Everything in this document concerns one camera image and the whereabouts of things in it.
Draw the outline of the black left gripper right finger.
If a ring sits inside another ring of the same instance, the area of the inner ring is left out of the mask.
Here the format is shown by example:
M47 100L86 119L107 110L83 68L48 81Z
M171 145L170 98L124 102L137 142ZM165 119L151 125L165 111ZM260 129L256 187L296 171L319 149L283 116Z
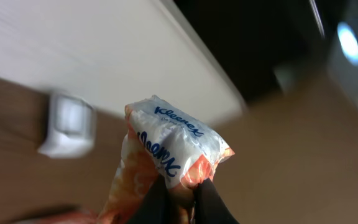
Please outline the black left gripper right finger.
M194 190L196 224L239 224L218 194L211 179Z

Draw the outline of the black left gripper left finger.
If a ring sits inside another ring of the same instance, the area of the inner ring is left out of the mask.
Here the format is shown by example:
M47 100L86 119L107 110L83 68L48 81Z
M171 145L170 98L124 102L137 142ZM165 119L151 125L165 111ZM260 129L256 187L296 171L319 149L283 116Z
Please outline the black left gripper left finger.
M166 224L170 218L170 197L165 178L158 176L140 207L126 224Z

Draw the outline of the orange Kleenex tissue pack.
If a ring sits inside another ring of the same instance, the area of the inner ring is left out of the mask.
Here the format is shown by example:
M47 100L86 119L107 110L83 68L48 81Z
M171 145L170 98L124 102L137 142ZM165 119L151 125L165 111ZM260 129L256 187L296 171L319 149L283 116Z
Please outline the orange Kleenex tissue pack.
M213 179L234 151L216 131L156 95L126 105L125 120L121 161L97 222L127 222L161 175L173 200L172 223L190 223L193 189Z

